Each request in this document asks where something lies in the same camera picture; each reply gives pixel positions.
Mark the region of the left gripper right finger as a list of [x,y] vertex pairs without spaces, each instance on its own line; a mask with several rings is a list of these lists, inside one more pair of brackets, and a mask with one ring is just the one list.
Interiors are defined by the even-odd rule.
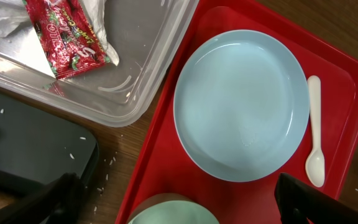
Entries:
[[275,186],[282,223],[358,223],[358,212],[287,173]]

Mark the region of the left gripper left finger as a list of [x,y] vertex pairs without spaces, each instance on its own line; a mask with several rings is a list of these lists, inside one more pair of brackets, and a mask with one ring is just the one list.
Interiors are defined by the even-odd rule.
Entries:
[[0,224],[76,223],[85,185],[75,174],[63,174],[39,191],[0,209]]

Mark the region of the white plastic spoon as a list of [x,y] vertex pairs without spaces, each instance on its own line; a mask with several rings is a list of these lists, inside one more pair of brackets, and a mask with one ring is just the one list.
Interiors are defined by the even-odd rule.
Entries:
[[312,149],[305,162],[306,175],[315,187],[325,181],[325,159],[321,147],[321,80],[316,75],[307,79],[310,98]]

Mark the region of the light green bowl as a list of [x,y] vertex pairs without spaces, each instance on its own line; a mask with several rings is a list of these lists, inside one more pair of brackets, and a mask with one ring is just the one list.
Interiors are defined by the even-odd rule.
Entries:
[[219,224],[204,206],[174,193],[154,195],[140,203],[128,224]]

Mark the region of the light blue plate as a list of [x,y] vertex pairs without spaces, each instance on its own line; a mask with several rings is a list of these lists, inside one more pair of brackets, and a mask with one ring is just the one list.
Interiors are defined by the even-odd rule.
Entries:
[[279,40],[256,30],[216,35],[186,61],[174,93],[178,138],[207,174],[264,178],[295,153],[309,119],[304,71]]

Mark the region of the red snack wrapper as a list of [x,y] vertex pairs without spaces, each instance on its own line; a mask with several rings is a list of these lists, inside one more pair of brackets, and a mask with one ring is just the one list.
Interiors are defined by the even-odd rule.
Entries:
[[56,79],[74,77],[112,62],[79,0],[22,2]]

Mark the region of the white napkin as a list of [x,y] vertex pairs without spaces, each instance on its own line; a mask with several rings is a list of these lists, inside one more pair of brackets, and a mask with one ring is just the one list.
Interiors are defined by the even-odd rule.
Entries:
[[[80,0],[84,13],[90,19],[102,48],[115,65],[119,64],[119,56],[107,40],[104,27],[105,0]],[[22,23],[29,22],[30,18],[25,12],[23,0],[0,1],[0,38],[7,37]]]

